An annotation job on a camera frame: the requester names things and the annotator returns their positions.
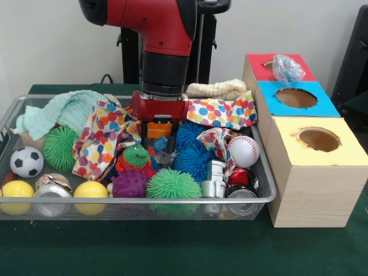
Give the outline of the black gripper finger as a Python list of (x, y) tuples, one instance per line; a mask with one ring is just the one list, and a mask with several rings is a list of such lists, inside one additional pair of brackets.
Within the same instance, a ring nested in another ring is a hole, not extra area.
[(150, 139), (148, 138), (148, 121), (141, 121), (141, 144), (149, 145)]
[(168, 143), (167, 143), (167, 152), (174, 152), (175, 150), (175, 141), (177, 132), (179, 129), (180, 122), (179, 121), (170, 121), (171, 124), (171, 131), (170, 135), (168, 137)]

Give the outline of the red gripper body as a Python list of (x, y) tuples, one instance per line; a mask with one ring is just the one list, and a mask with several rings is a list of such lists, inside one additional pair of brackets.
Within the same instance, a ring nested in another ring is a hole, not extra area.
[(134, 116), (140, 121), (183, 121), (187, 117), (189, 99), (185, 93), (177, 97), (164, 97), (136, 90), (132, 94), (132, 107)]

